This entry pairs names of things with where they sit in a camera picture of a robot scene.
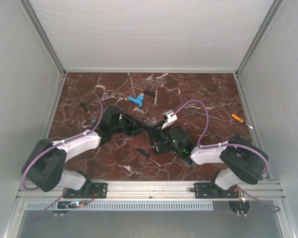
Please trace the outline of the black fuse box base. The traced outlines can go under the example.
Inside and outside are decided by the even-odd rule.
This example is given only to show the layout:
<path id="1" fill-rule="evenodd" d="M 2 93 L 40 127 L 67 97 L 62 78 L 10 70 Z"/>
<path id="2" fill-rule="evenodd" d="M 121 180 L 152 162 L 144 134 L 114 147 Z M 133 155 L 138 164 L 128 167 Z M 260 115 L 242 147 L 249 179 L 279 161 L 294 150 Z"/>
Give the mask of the black fuse box base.
<path id="1" fill-rule="evenodd" d="M 151 148 L 155 155 L 163 154 L 169 152 L 168 142 L 165 140 L 151 140 Z"/>

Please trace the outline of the clear plastic fuse box cover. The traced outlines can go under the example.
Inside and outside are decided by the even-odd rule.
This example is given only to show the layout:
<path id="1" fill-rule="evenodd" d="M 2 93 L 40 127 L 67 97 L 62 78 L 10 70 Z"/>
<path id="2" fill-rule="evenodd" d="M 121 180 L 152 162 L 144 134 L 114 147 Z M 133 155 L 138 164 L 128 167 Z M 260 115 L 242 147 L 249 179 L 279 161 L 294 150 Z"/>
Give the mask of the clear plastic fuse box cover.
<path id="1" fill-rule="evenodd" d="M 159 123 L 159 121 L 157 121 L 155 118 L 152 118 L 151 120 L 149 120 L 148 122 L 146 122 L 146 125 L 148 126 L 156 126 Z"/>

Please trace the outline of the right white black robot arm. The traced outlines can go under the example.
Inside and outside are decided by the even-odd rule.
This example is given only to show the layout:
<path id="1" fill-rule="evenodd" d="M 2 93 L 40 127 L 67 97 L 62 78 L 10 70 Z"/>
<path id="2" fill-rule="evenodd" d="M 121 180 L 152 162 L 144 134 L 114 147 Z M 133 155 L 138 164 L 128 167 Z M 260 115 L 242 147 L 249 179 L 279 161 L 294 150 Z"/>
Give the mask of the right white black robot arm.
<path id="1" fill-rule="evenodd" d="M 155 154 L 172 151 L 187 166 L 226 165 L 209 184 L 195 190 L 202 196 L 224 198 L 230 188 L 241 182 L 257 184 L 269 168 L 268 155 L 240 136 L 214 145 L 194 145 L 189 134 L 179 126 L 173 129 L 155 126 L 147 134 Z"/>

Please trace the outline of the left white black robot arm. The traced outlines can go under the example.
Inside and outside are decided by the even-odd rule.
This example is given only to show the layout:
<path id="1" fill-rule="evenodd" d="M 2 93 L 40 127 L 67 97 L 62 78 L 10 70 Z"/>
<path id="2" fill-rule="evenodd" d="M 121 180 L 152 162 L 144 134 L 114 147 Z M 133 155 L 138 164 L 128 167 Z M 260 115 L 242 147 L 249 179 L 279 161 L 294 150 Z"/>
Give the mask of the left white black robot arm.
<path id="1" fill-rule="evenodd" d="M 115 134 L 136 136 L 147 128 L 148 125 L 123 113 L 118 106 L 102 109 L 100 118 L 91 129 L 64 140 L 40 140 L 22 168 L 21 185 L 31 191 L 25 184 L 29 180 L 35 184 L 34 189 L 43 192 L 65 188 L 74 190 L 80 197 L 87 197 L 92 192 L 91 183 L 82 173 L 66 170 L 65 163 L 86 151 L 103 146 Z"/>

